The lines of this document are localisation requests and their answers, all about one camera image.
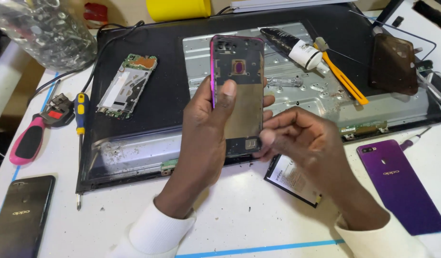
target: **red object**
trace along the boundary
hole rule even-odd
[[[63,114],[58,113],[58,112],[55,112],[55,111],[50,111],[50,112],[48,113],[48,115],[51,116],[52,118],[59,119]]]
[[[89,28],[101,27],[102,25],[108,23],[107,6],[95,3],[86,3],[83,18],[87,21]]]

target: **white desk surface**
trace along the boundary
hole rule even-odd
[[[63,92],[74,99],[90,71],[91,68],[64,79],[57,94]],[[54,77],[55,73],[47,70],[40,85]],[[32,115],[40,112],[47,93],[42,91],[32,101],[16,136],[26,129]],[[125,226],[138,218],[166,183],[166,179],[160,179],[89,192],[83,196],[82,208],[77,211],[79,142],[75,128],[72,122],[63,128],[46,129],[33,163],[18,168],[9,162],[7,155],[0,167],[0,208],[12,180],[47,174],[56,177],[40,258],[103,257],[117,243]],[[356,148],[388,139],[401,143],[421,131],[345,145],[356,177],[379,202]],[[441,213],[441,125],[424,134],[415,146],[406,150],[406,156]],[[264,181],[267,168],[268,163],[257,161],[223,169],[217,184],[204,192],[195,205],[198,219],[180,245],[181,258],[352,256],[346,244],[334,241],[341,239],[333,228],[338,216],[334,204],[323,197],[316,209],[310,207]],[[441,233],[419,238],[436,257],[441,257]]]

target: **black phone back cover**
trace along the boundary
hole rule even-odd
[[[0,211],[0,258],[36,258],[55,177],[13,181]]]

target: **screwdriver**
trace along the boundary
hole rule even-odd
[[[87,108],[90,105],[90,99],[88,95],[83,92],[80,92],[75,97],[74,101],[74,109],[75,109],[75,120],[77,122],[77,134],[79,135],[79,169],[80,169],[80,160],[82,159],[82,144],[83,144],[83,135],[85,134],[85,118]],[[82,207],[82,202],[80,200],[80,194],[77,194],[77,210],[79,211]]]
[[[421,136],[422,136],[425,132],[428,132],[429,129],[431,129],[431,127],[428,128],[428,129],[426,129],[426,130],[424,130],[424,132],[422,132],[422,133],[420,133],[420,134],[417,134],[417,135],[413,136],[412,138],[409,138],[408,140],[406,140],[405,142],[403,142],[403,143],[401,144],[401,149],[402,149],[402,151],[405,151],[406,149],[408,149],[409,147],[412,147],[412,145],[414,145],[415,143],[417,143],[418,140],[421,138]]]
[[[61,83],[58,80],[53,86],[50,96],[44,105],[43,112],[46,111],[50,105],[50,101],[55,93],[57,87]],[[42,139],[44,136],[45,124],[39,113],[32,116],[32,122],[29,124],[28,128],[18,137],[16,142],[13,144],[10,152],[10,162],[15,165],[26,165],[29,162],[35,160],[37,154],[39,153],[40,146],[42,146]]]

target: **white tube cap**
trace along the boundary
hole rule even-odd
[[[322,62],[320,62],[316,68],[321,69],[323,72],[327,73],[330,71],[330,68],[325,66]]]

